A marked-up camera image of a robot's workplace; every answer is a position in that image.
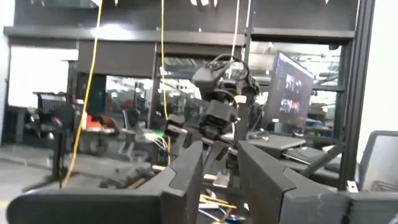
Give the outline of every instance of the computer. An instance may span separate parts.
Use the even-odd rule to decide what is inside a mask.
[[[300,64],[278,52],[275,57],[265,119],[301,127],[307,119],[315,76]]]
[[[328,190],[247,141],[238,163],[253,224],[396,223],[398,194]]]
[[[9,204],[7,220],[10,224],[195,223],[202,148],[202,142],[193,143],[137,190],[50,189],[21,195]]]

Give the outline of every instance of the wire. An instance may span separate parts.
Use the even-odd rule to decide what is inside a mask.
[[[240,0],[236,1],[236,15],[235,15],[235,30],[234,30],[234,37],[233,37],[233,42],[232,42],[232,51],[231,55],[234,56],[235,54],[235,45],[236,45],[236,39],[238,36],[238,24],[239,24],[239,5],[241,4]]]
[[[102,15],[102,6],[103,6],[103,0],[100,0],[99,6],[98,6],[98,17],[97,17],[97,23],[96,23],[96,30],[98,30],[98,28],[100,28],[101,15]],[[93,59],[91,61],[90,74],[88,75],[85,101],[84,101],[83,110],[82,110],[83,112],[85,112],[86,109],[87,109],[88,96],[90,94],[91,82],[93,80],[93,73],[94,73],[94,68],[95,68],[95,60],[96,60],[96,54],[97,54],[97,45],[98,45],[98,37],[95,36],[95,38],[94,38],[94,47],[93,47]],[[80,119],[79,127],[78,127],[77,133],[76,133],[75,145],[73,146],[73,156],[72,156],[72,159],[70,161],[70,166],[69,166],[67,175],[65,176],[65,178],[64,178],[64,180],[62,182],[62,187],[66,186],[68,184],[68,182],[70,180],[70,176],[72,175],[73,169],[75,168],[76,157],[77,157],[77,149],[78,149],[78,146],[79,146],[81,130],[82,129],[83,129],[83,117]]]
[[[235,122],[232,122],[232,135],[235,136]]]
[[[161,10],[161,18],[162,18],[162,28],[160,30],[160,45],[161,45],[161,60],[162,60],[162,68],[165,70],[164,64],[164,0],[162,0],[162,10]],[[162,74],[162,82],[163,82],[163,104],[164,104],[164,116],[168,119],[167,116],[167,97],[166,97],[166,82],[164,78],[164,72]],[[167,138],[167,150],[169,155],[167,156],[167,164],[170,165],[171,157],[170,157],[170,137]]]

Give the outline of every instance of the light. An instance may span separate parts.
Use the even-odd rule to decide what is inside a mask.
[[[327,113],[328,112],[328,106],[322,106],[322,111]]]
[[[130,40],[133,38],[131,32],[119,24],[106,24],[99,28],[94,28],[90,32],[99,39]]]

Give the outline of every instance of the office chair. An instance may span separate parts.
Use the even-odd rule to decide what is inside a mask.
[[[398,131],[373,131],[356,172],[359,191],[398,192]]]
[[[150,141],[144,136],[143,125],[139,125],[138,118],[136,117],[138,114],[131,110],[122,110],[122,115],[124,129],[121,130],[121,133],[125,135],[125,139],[118,152],[128,156],[131,162],[148,160],[149,154],[152,154],[152,150],[149,149],[150,152],[145,150]]]

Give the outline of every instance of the concrete floor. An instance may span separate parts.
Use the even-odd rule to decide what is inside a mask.
[[[0,162],[0,224],[7,223],[5,211],[7,202],[21,194],[21,190],[49,175],[45,169],[31,168],[8,162]],[[67,187],[98,187],[100,180],[82,175],[73,176]],[[58,184],[49,185],[48,188],[58,188]]]
[[[38,150],[31,147],[0,147],[0,158],[3,158],[0,159],[0,224],[7,223],[5,214],[7,203],[20,195],[24,187],[34,184],[50,174],[50,163],[46,160],[46,157],[50,153],[51,151],[48,150],[42,151],[40,149]],[[19,164],[16,164],[15,162],[7,162],[7,160],[16,161]],[[212,167],[212,170],[214,170],[215,173],[220,169],[218,167],[219,164],[216,163],[216,165],[217,166]],[[93,176],[97,176],[97,173],[109,175],[110,172],[116,167],[120,168],[124,166],[125,164],[123,162],[115,164],[114,162],[108,161],[106,159],[92,161],[91,158],[80,156],[76,160],[76,170],[79,170],[81,173],[89,172],[90,176],[74,175],[70,179],[67,187],[84,187],[90,189],[98,188],[100,178],[95,178]],[[58,183],[49,185],[46,188],[57,189]],[[212,219],[209,219],[201,213],[198,214],[197,223],[211,222]]]

